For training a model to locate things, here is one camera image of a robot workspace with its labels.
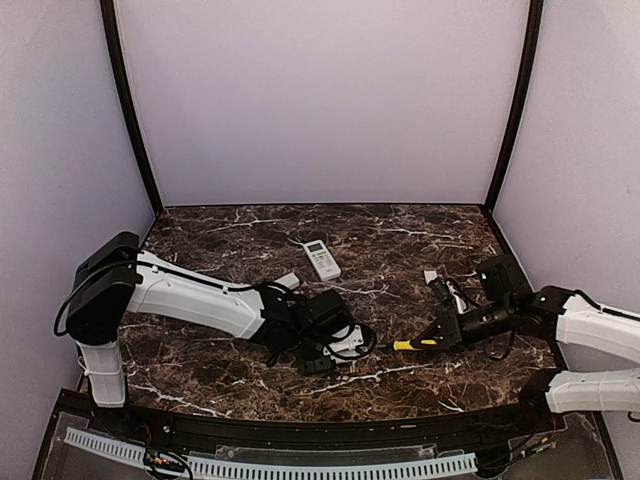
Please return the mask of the yellow handled screwdriver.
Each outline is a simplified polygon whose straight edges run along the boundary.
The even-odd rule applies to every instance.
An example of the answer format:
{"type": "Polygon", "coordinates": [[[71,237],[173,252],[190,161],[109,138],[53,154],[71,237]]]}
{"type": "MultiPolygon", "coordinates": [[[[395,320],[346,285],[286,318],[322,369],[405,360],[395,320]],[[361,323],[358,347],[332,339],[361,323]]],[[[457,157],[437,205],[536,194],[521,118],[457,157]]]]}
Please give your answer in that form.
{"type": "Polygon", "coordinates": [[[396,340],[391,343],[378,343],[375,349],[384,351],[424,351],[433,350],[437,346],[438,342],[433,339],[396,340]]]}

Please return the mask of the white battery cover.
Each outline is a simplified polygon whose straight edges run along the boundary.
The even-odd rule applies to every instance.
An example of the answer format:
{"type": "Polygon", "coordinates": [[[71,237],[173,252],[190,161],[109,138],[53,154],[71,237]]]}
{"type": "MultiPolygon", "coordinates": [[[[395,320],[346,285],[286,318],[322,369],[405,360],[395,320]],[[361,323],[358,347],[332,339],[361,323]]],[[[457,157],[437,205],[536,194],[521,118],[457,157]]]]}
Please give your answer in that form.
{"type": "Polygon", "coordinates": [[[426,284],[429,284],[438,278],[437,272],[433,270],[424,270],[423,276],[426,284]]]}

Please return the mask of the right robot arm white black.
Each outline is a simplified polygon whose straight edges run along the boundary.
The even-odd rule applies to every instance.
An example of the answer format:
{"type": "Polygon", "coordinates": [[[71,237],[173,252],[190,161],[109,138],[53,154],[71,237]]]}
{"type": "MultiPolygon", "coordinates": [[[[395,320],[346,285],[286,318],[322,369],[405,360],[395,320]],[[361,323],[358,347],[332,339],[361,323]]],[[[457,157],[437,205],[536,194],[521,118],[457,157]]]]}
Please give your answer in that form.
{"type": "MultiPolygon", "coordinates": [[[[464,313],[442,312],[407,348],[459,352],[503,333],[584,346],[639,363],[639,315],[600,305],[581,290],[547,286],[524,296],[511,294],[464,313]]],[[[573,372],[542,369],[519,392],[510,424],[534,432],[549,413],[576,411],[639,413],[639,369],[573,372]]]]}

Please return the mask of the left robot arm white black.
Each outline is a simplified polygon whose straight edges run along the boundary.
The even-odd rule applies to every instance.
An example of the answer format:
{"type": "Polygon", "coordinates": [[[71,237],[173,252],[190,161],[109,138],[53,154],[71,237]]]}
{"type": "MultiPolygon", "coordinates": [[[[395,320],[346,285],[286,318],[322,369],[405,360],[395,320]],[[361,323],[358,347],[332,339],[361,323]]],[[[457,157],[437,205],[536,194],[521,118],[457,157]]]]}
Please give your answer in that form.
{"type": "Polygon", "coordinates": [[[299,347],[313,330],[310,298],[281,283],[212,279],[141,250],[135,233],[116,234],[77,268],[54,333],[75,341],[101,417],[120,436],[141,427],[140,412],[127,403],[118,334],[125,313],[213,328],[273,355],[299,347]]]}

